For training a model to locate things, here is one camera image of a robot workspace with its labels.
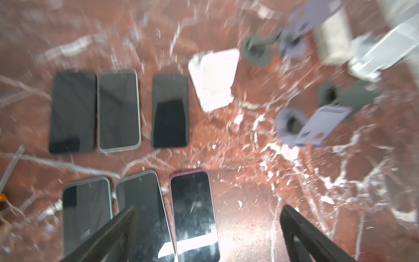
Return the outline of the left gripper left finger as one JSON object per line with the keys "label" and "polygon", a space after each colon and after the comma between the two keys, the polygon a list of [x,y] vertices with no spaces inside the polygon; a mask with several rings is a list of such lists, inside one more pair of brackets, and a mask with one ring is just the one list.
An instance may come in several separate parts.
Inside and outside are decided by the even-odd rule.
{"label": "left gripper left finger", "polygon": [[137,208],[126,207],[62,261],[127,262],[133,248],[136,226]]}

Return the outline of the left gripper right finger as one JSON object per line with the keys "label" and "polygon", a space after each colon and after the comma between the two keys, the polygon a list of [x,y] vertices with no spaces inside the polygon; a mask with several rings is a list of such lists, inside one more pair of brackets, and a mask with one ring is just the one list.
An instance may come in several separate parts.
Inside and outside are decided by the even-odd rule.
{"label": "left gripper right finger", "polygon": [[292,206],[284,205],[280,225],[291,262],[354,262]]}

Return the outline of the black phone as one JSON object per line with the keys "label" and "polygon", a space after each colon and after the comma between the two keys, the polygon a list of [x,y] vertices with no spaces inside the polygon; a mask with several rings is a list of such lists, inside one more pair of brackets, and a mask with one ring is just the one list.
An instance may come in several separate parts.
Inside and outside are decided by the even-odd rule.
{"label": "black phone", "polygon": [[50,117],[51,154],[89,152],[96,139],[97,77],[62,71],[55,77]]}
{"label": "black phone", "polygon": [[152,146],[154,148],[188,146],[188,78],[174,73],[154,75],[152,100]]}
{"label": "black phone", "polygon": [[174,262],[165,207],[157,174],[150,170],[116,184],[118,208],[134,206],[138,212],[130,262]]}
{"label": "black phone", "polygon": [[97,177],[67,185],[62,192],[62,205],[66,257],[112,219],[109,180]]}

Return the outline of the purple edged phone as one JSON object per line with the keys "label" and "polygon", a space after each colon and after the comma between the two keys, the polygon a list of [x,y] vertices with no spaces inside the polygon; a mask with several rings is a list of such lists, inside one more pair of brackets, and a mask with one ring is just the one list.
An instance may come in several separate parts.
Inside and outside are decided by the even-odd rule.
{"label": "purple edged phone", "polygon": [[218,262],[220,251],[209,175],[196,170],[170,180],[177,257],[180,262]]}

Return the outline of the white framed phone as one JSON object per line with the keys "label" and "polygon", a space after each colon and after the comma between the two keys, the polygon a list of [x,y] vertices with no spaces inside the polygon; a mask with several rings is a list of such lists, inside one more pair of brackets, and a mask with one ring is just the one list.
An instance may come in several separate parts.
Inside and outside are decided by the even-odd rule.
{"label": "white framed phone", "polygon": [[141,145],[139,84],[133,68],[99,72],[97,125],[98,147],[103,153]]}

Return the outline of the white phone stand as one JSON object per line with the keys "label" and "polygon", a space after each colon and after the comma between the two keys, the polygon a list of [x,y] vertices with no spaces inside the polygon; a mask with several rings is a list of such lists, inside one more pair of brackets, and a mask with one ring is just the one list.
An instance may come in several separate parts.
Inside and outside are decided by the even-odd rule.
{"label": "white phone stand", "polygon": [[354,52],[348,61],[350,75],[376,83],[381,80],[381,71],[393,66],[419,45],[419,15],[409,15],[400,24],[381,38],[370,33],[353,39],[350,46]]}
{"label": "white phone stand", "polygon": [[189,60],[189,75],[204,112],[226,107],[234,100],[231,87],[239,57],[239,49],[233,48],[196,53]]}

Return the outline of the dark grey round phone stand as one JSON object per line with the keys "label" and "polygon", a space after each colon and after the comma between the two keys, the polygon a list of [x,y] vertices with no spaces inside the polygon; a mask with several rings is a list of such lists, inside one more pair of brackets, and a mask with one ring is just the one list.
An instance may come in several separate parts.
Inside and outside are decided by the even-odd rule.
{"label": "dark grey round phone stand", "polygon": [[308,1],[293,11],[278,39],[280,54],[302,56],[307,48],[304,35],[336,14],[341,7],[342,1]]}

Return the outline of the grey angled phone stand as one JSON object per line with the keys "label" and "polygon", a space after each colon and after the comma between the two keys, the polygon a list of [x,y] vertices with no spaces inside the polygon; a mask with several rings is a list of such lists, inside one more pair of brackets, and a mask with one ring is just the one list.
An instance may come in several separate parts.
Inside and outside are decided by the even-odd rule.
{"label": "grey angled phone stand", "polygon": [[273,59],[273,45],[279,40],[282,31],[261,37],[250,35],[244,38],[240,46],[240,53],[250,64],[258,67],[268,66]]}

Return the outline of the grey round stand right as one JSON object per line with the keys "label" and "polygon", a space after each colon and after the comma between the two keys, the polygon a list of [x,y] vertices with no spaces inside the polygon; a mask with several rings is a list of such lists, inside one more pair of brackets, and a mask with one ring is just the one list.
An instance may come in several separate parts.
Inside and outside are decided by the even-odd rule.
{"label": "grey round stand right", "polygon": [[279,139],[289,147],[320,147],[332,131],[352,112],[350,107],[325,105],[310,117],[299,109],[284,109],[276,116],[276,131]]}

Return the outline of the white phone stand back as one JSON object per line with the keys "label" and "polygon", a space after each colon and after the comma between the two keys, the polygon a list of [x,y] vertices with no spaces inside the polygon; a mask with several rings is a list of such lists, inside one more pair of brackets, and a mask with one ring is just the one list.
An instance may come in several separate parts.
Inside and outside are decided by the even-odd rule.
{"label": "white phone stand back", "polygon": [[189,75],[204,112],[226,107],[234,100],[231,87],[239,57],[239,49],[233,48],[196,53],[189,60]]}

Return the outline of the grey rectangular block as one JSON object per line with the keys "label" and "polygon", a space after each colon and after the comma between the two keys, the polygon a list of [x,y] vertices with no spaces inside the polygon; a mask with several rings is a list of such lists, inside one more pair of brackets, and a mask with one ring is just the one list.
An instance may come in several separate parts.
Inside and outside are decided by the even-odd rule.
{"label": "grey rectangular block", "polygon": [[342,8],[312,30],[320,63],[323,66],[340,66],[353,56],[352,31],[348,16]]}

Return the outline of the orange handled screwdriver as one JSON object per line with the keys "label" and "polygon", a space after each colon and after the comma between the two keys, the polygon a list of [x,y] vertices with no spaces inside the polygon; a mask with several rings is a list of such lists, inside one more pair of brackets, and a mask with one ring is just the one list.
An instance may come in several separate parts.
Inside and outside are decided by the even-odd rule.
{"label": "orange handled screwdriver", "polygon": [[13,173],[13,170],[15,169],[17,163],[21,159],[21,156],[23,155],[24,151],[25,151],[25,147],[23,145],[20,145],[1,177],[1,212],[3,212],[4,210],[8,208],[8,204],[7,204],[8,199],[7,199],[7,194],[4,193],[4,188],[7,182],[9,181],[11,174]]}

